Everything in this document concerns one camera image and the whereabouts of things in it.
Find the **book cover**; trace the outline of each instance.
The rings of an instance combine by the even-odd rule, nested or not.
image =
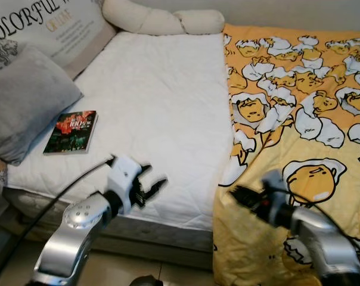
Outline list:
[[[87,153],[97,118],[94,110],[61,114],[44,154]]]

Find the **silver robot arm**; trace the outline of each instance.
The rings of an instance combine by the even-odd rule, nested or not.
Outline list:
[[[105,193],[69,205],[60,227],[45,244],[29,285],[76,285],[93,241],[118,213],[128,214],[137,203],[143,207],[166,180],[158,181],[149,192],[141,190],[138,176],[149,169],[127,156],[111,166]]]
[[[323,286],[360,286],[360,262],[355,248],[327,217],[304,207],[286,204],[286,189],[279,171],[262,179],[259,194],[238,186],[233,197],[274,227],[283,226],[306,246]]]

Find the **black cable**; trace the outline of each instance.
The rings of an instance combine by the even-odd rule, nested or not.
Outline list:
[[[108,159],[106,161],[103,161],[99,164],[97,164],[96,166],[94,166],[93,168],[89,169],[87,172],[83,173],[82,175],[80,175],[77,179],[75,179],[70,185],[68,185],[66,188],[63,189],[63,191],[61,191],[53,200],[50,201],[50,203],[45,206],[38,214],[37,216],[28,224],[28,226],[24,229],[24,231],[21,233],[21,235],[18,237],[17,241],[13,244],[12,249],[8,252],[8,254],[5,256],[5,258],[3,259],[3,261],[0,264],[0,274],[1,272],[4,270],[4,268],[6,267],[6,265],[8,264],[10,258],[12,258],[14,252],[16,251],[16,249],[20,246],[20,243],[24,240],[24,238],[26,237],[26,235],[32,230],[33,227],[35,227],[35,225],[39,222],[39,220],[48,212],[48,210],[64,195],[66,194],[70,188],[75,185],[76,183],[78,183],[80,180],[82,180],[85,176],[87,176],[88,174],[92,173],[93,171],[99,169],[100,167],[102,167],[103,165],[107,164],[109,166],[112,165],[112,163],[114,162],[116,157],[112,157],[111,159]]]

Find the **tile floor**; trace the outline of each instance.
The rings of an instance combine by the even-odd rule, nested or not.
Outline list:
[[[27,241],[21,245],[0,277],[0,286],[22,286],[43,245]],[[92,252],[78,286],[128,286],[135,278],[152,274],[164,286],[214,286],[213,274],[157,261]]]

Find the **white mattress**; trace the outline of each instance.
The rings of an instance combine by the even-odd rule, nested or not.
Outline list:
[[[88,154],[43,156],[52,126],[18,167],[8,187],[56,196],[110,154],[127,154],[153,170],[148,187],[169,183],[129,217],[189,229],[212,229],[215,189],[231,150],[222,35],[146,36],[119,33],[75,80],[85,95],[70,111],[99,114]],[[108,166],[63,197],[72,202],[103,190]]]

